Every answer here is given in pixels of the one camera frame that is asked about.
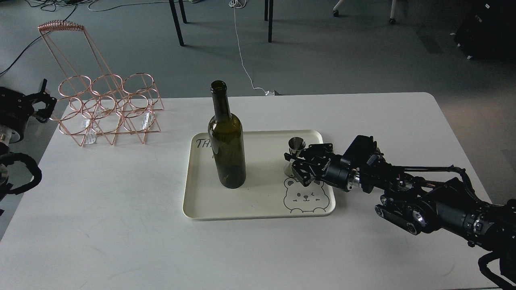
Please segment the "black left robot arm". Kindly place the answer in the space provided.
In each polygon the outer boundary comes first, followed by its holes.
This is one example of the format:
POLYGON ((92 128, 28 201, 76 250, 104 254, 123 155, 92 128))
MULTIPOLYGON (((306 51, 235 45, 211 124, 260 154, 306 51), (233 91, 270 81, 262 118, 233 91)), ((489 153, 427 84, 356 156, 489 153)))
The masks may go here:
POLYGON ((41 169, 34 158, 24 153, 11 151, 10 145, 24 139, 31 117, 42 124, 50 120, 57 99, 48 93, 46 87, 47 79, 43 79, 40 90, 32 94, 23 94, 7 87, 0 89, 0 194, 2 200, 8 195, 19 195, 29 191, 39 185, 42 180, 41 169), (20 186, 14 186, 11 183, 12 171, 9 167, 15 163, 24 164, 32 176, 29 182, 20 186))

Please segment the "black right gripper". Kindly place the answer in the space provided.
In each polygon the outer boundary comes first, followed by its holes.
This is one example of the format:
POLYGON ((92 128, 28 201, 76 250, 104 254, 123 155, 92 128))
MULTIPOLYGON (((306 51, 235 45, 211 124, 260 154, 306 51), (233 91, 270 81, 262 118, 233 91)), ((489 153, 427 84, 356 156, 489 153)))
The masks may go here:
POLYGON ((351 162, 334 154, 332 143, 310 144, 299 153, 284 153, 284 159, 290 160, 295 178, 307 187, 314 180, 322 180, 329 186, 349 192, 360 184, 360 177, 351 162), (310 161, 314 158, 322 161, 310 161))

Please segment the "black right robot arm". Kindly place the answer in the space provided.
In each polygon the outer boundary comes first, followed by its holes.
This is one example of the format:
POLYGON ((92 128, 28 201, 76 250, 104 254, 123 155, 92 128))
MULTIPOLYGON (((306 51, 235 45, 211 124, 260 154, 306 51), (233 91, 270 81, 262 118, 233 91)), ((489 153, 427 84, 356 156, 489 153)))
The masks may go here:
POLYGON ((372 136, 358 135, 342 155, 332 143, 306 145, 289 140, 293 176, 306 187, 314 181, 350 191, 384 191, 377 215, 407 232, 432 233, 446 229, 468 246, 488 251, 479 258, 480 272, 503 290, 515 288, 515 200, 494 205, 480 200, 466 170, 453 165, 394 166, 385 160, 372 136))

